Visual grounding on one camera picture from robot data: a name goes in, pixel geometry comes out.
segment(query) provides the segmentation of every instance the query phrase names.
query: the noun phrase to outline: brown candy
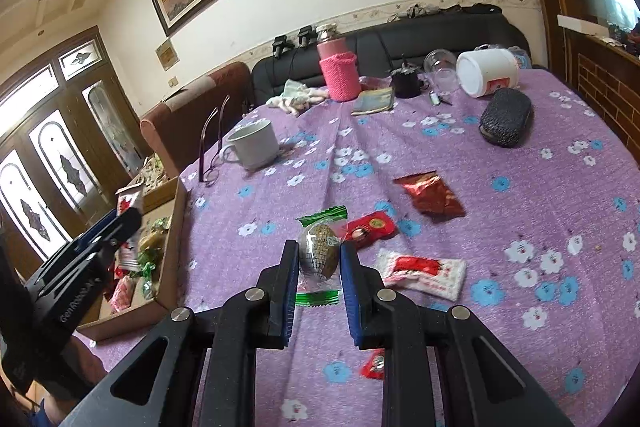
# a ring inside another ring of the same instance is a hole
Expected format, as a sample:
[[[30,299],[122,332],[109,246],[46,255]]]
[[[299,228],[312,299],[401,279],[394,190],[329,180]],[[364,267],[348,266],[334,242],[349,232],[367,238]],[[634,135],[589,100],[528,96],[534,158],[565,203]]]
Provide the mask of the brown candy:
[[[414,207],[421,212],[447,217],[465,216],[462,204],[436,171],[404,176],[395,179],[394,183],[404,187]]]

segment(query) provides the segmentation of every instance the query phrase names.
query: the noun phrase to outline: white plastic bucket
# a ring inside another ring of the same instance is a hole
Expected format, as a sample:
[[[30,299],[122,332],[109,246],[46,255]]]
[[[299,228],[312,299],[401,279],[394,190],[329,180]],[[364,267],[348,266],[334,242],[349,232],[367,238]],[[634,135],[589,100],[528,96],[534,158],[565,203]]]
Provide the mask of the white plastic bucket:
[[[501,48],[461,53],[456,71],[460,86],[474,98],[518,85],[518,62]]]

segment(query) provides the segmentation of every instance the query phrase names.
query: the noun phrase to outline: cup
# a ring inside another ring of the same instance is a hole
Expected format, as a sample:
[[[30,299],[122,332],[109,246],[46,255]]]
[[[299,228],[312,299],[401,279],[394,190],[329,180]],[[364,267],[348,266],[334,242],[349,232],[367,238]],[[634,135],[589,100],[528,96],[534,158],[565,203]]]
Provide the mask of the cup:
[[[220,159],[225,163],[239,163],[250,171],[271,163],[280,151],[273,125],[269,120],[251,123],[238,129],[228,136],[226,142],[227,145],[220,150]],[[229,151],[236,154],[236,159],[229,157]]]

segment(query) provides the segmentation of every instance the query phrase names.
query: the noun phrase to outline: brick pattern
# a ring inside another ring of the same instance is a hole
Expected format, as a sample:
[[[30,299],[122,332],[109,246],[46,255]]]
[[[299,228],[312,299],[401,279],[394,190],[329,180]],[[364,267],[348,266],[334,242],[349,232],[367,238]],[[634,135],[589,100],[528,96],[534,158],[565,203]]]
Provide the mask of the brick pattern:
[[[578,92],[640,163],[640,95],[582,54]]]

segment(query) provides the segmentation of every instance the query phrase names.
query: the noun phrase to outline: purple floral tablecloth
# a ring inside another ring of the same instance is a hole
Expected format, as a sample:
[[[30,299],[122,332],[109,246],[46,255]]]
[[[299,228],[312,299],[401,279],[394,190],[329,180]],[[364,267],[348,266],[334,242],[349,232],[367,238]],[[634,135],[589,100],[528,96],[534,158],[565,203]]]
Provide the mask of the purple floral tablecloth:
[[[604,122],[551,74],[523,71],[534,120],[523,145],[485,142],[478,120],[488,103],[462,92],[453,106],[426,96],[394,110],[351,116],[352,103],[324,102],[299,118],[259,107],[241,124],[273,122],[292,146],[254,174],[226,164],[212,187],[196,165],[180,261],[180,299],[194,311],[218,307],[276,264],[298,216],[335,204],[356,218],[385,210],[396,237],[379,248],[465,259],[460,303],[470,307],[542,384],[576,426],[596,426],[640,361],[640,172]],[[434,223],[392,180],[436,169],[467,215]],[[418,304],[442,299],[409,293]],[[93,348],[107,369],[140,339]],[[259,351],[256,425],[378,427],[382,382],[359,374],[369,352],[353,346],[344,303],[297,308],[284,351]]]

